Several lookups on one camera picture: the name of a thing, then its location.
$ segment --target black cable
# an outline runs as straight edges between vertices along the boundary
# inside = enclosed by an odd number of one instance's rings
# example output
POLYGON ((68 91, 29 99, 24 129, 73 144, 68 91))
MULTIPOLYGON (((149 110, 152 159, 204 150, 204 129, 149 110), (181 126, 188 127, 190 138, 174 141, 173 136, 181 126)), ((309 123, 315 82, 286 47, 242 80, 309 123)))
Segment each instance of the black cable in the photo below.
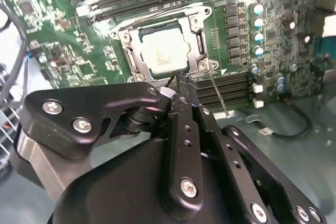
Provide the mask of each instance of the black cable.
POLYGON ((313 128, 313 124, 312 124, 310 118, 307 116, 307 114, 303 110, 301 110, 299 107, 297 107, 295 104, 292 104, 292 103, 285 103, 285 104, 288 107, 292 108, 299 116, 301 116, 305 120, 306 127, 304 127, 304 129, 301 132, 299 132, 297 134, 294 134, 294 135, 281 135, 279 133, 273 132, 272 136, 274 136, 276 138, 281 138, 281 139, 288 140, 288 139, 291 139, 291 138, 304 136, 308 132, 310 132, 313 128))
POLYGON ((8 96, 12 86, 14 85, 17 76, 20 72, 22 63, 24 62, 24 59, 26 57, 26 50, 28 46, 28 39, 25 30, 21 26, 18 18, 12 14, 3 4, 0 3, 0 9, 8 16, 8 19, 14 24, 16 29, 18 30, 21 38, 21 46, 18 53, 18 56, 16 57, 16 60, 14 62, 13 68, 10 71, 8 78, 6 80, 6 83, 3 85, 3 89, 0 93, 0 106, 2 106, 5 102, 5 98, 8 96))

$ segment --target white connector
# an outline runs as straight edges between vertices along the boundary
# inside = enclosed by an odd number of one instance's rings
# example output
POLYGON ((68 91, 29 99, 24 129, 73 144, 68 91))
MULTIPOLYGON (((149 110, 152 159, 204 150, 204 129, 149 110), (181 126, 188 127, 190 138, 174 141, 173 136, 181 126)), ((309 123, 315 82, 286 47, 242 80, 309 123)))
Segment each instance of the white connector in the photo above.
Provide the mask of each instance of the white connector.
POLYGON ((262 93, 264 91, 264 86, 263 85, 258 85, 258 84, 253 83, 252 88, 253 88, 253 93, 254 94, 262 93))
POLYGON ((258 109, 264 106, 264 101, 253 99, 253 106, 258 109))

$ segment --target processor chip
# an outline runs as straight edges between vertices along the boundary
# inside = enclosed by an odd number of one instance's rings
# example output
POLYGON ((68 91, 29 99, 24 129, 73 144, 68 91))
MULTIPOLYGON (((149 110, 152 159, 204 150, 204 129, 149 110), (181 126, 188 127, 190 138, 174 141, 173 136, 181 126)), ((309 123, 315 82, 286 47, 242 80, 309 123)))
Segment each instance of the processor chip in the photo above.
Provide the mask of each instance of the processor chip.
POLYGON ((142 60, 153 74, 169 73, 188 67, 190 46, 180 29, 157 31, 142 37, 142 60))

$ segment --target capacitor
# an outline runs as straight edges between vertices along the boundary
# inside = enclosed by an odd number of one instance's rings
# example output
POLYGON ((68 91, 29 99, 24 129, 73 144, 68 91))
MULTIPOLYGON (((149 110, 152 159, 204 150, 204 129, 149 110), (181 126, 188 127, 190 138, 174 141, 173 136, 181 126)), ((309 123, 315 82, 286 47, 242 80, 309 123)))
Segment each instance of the capacitor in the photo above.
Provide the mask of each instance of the capacitor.
POLYGON ((263 48, 261 48, 259 46, 256 46, 256 47, 253 48, 253 53, 256 56, 261 56, 264 53, 264 50, 263 50, 263 48))
POLYGON ((264 25, 264 20, 262 18, 255 18, 253 21, 252 21, 252 24, 255 26, 255 27, 261 27, 264 25))
POLYGON ((283 90, 285 90, 285 85, 284 84, 277 84, 275 88, 278 92, 282 92, 283 90))
POLYGON ((275 76, 275 80, 276 80, 277 84, 285 84, 285 82, 286 82, 286 78, 283 76, 282 73, 278 73, 275 76))
POLYGON ((256 42, 262 42, 262 40, 264 39, 264 36, 262 33, 256 31, 255 33, 252 34, 252 37, 254 39, 254 41, 256 42))
POLYGON ((251 73, 258 73, 259 68, 257 67, 257 65, 252 64, 252 65, 250 66, 250 70, 251 70, 251 73))
POLYGON ((263 5, 256 3, 256 4, 251 5, 251 11, 254 14, 260 15, 264 11, 264 7, 263 5))
POLYGON ((298 33, 296 34, 296 37, 299 39, 299 41, 302 41, 305 44, 309 43, 310 41, 310 36, 305 33, 298 33))
POLYGON ((282 21, 282 25, 289 28, 289 29, 294 29, 296 27, 295 22, 291 21, 291 20, 284 20, 282 21))

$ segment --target metal screw head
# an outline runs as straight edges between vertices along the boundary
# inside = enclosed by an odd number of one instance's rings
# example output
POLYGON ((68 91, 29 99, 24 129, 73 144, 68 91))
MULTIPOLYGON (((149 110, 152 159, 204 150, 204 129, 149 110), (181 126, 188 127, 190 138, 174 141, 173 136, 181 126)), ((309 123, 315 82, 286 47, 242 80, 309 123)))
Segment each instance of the metal screw head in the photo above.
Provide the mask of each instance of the metal screw head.
POLYGON ((124 34, 122 36, 122 40, 125 42, 125 43, 129 43, 131 42, 131 36, 129 34, 124 34))
POLYGON ((259 206, 256 203, 253 203, 251 205, 252 212, 254 216, 261 222, 261 223, 266 223, 267 221, 267 215, 265 211, 262 209, 261 206, 259 206))
POLYGON ((321 217, 319 216, 319 214, 313 208, 310 207, 309 211, 310 211, 311 215, 313 215, 315 220, 317 220, 318 222, 322 222, 321 217))
POLYGON ((296 64, 292 64, 289 67, 289 71, 296 72, 298 70, 298 66, 296 64))
POLYGON ((145 80, 145 76, 143 76, 140 73, 136 73, 134 76, 135 76, 136 81, 144 81, 145 80))
POLYGON ((202 110, 206 115, 210 115, 210 111, 207 108, 202 108, 202 110))
POLYGON ((62 105, 54 101, 48 101, 43 103, 42 108, 45 112, 51 115, 57 115, 63 110, 62 105))
POLYGON ((158 94, 157 91, 155 90, 155 88, 152 88, 152 87, 147 88, 147 91, 148 91, 149 94, 152 94, 152 95, 157 95, 158 94))
POLYGON ((298 211, 299 216, 304 220, 304 221, 309 221, 309 216, 306 213, 306 211, 304 211, 303 208, 297 206, 296 210, 298 211))
POLYGON ((77 118, 72 123, 73 128, 80 133, 88 133, 92 130, 92 125, 89 120, 85 118, 77 118))
POLYGON ((239 132, 235 129, 235 128, 231 128, 231 131, 233 134, 235 134, 236 136, 239 136, 239 132))
POLYGON ((194 198, 197 194, 197 188, 195 184, 187 178, 181 180, 181 190, 184 195, 189 198, 194 198))

